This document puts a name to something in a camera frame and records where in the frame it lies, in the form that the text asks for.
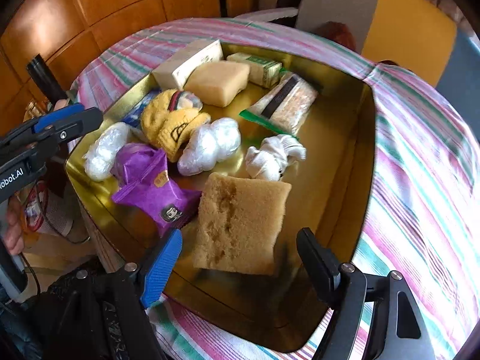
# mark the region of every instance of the white cloth bundle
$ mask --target white cloth bundle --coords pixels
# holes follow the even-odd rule
[[[260,150],[249,147],[245,164],[252,179],[279,181],[287,166],[306,157],[307,149],[300,142],[291,135],[280,134],[265,138]]]

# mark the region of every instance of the person's hand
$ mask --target person's hand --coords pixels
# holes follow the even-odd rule
[[[18,255],[23,251],[25,243],[23,242],[23,230],[20,223],[22,206],[16,196],[12,196],[8,201],[7,223],[8,229],[3,236],[3,243],[12,256]]]
[[[68,105],[68,99],[63,99],[63,100],[58,100],[56,103],[55,103],[55,107],[53,108],[54,111],[57,111],[61,108],[64,108]]]

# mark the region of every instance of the white plastic bag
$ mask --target white plastic bag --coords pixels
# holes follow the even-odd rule
[[[191,134],[178,160],[178,171],[181,175],[192,176],[211,170],[217,162],[232,156],[240,142],[238,123],[229,117],[202,125]]]
[[[105,180],[111,176],[117,152],[128,142],[130,127],[118,122],[107,128],[93,143],[85,159],[85,173],[94,181]]]

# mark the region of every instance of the blue gripper pad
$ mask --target blue gripper pad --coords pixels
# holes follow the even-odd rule
[[[50,112],[38,120],[38,123],[34,125],[34,132],[39,133],[46,126],[54,124],[57,120],[64,119],[70,115],[77,114],[78,112],[84,111],[85,106],[80,103],[74,105],[69,105],[68,107],[58,109],[57,111]]]
[[[139,282],[142,289],[140,302],[144,308],[160,298],[181,251],[182,233],[178,229],[169,230],[143,263]]]

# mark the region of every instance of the blue package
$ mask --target blue package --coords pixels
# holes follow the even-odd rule
[[[123,119],[121,120],[122,122],[135,127],[135,128],[140,128],[140,116],[142,115],[143,110],[145,107],[155,98],[158,96],[159,93],[161,93],[161,89],[153,89],[150,92],[148,92],[138,103],[135,105],[129,112],[126,114]]]

